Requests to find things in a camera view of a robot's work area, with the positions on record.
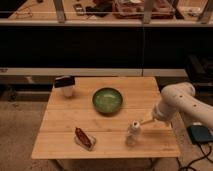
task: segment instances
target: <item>small white bottle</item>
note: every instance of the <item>small white bottle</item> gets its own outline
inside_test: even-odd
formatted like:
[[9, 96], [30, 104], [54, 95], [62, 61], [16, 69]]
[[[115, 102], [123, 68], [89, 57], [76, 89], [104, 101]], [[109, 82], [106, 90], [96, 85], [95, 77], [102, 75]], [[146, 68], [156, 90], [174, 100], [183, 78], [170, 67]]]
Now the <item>small white bottle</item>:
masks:
[[126, 135], [126, 144], [128, 146], [135, 146], [141, 134], [141, 126], [139, 121], [133, 121], [128, 129]]

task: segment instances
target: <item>black object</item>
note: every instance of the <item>black object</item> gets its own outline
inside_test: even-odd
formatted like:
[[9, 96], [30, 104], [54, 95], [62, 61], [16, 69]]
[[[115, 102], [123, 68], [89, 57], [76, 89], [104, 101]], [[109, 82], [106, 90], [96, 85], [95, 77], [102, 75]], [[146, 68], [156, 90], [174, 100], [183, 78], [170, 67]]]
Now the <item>black object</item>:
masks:
[[91, 7], [91, 6], [86, 7], [87, 15], [96, 15], [99, 17], [104, 17], [109, 12], [112, 12], [112, 3], [111, 2], [103, 2], [94, 7]]
[[187, 128], [187, 131], [193, 144], [213, 142], [209, 129], [203, 125], [191, 125]]
[[75, 85], [75, 77], [73, 76], [64, 76], [55, 79], [54, 87], [65, 87]]
[[193, 82], [213, 82], [213, 58], [189, 55], [186, 72]]
[[25, 2], [26, 0], [0, 0], [0, 18], [8, 18]]

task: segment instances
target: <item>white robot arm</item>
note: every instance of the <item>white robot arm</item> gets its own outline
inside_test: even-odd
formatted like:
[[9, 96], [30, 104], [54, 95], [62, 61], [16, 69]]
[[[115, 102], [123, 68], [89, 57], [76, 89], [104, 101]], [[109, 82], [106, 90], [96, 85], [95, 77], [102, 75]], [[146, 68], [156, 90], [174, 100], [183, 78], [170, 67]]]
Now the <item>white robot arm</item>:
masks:
[[169, 121], [179, 110], [213, 130], [213, 107], [195, 99], [194, 96], [195, 88], [190, 83], [165, 86], [161, 91], [162, 99], [153, 108], [152, 115], [157, 120]]

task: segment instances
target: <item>floor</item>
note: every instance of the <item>floor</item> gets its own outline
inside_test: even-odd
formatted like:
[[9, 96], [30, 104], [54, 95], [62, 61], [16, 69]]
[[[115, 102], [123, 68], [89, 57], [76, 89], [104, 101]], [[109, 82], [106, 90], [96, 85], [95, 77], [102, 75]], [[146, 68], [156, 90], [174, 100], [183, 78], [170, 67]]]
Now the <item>floor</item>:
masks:
[[[0, 171], [56, 171], [47, 160], [32, 160], [31, 152], [42, 121], [50, 91], [0, 91]], [[213, 102], [212, 94], [204, 93]], [[172, 126], [181, 150], [181, 156], [163, 158], [151, 170], [178, 170], [191, 160], [202, 156], [200, 149], [192, 145], [186, 132], [191, 118], [176, 115]], [[141, 171], [150, 170], [150, 159], [106, 159], [60, 161], [70, 171]], [[197, 170], [211, 171], [213, 164], [206, 159], [193, 164]]]

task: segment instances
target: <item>box on shelf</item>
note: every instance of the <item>box on shelf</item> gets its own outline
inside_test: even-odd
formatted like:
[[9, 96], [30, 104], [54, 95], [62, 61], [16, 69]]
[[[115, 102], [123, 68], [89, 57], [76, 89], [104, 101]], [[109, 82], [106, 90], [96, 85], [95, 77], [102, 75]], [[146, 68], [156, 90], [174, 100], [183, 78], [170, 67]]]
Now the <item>box on shelf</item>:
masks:
[[[114, 0], [114, 14], [118, 18], [141, 18], [144, 15], [144, 0]], [[152, 18], [171, 19], [175, 9], [167, 0], [155, 0]]]

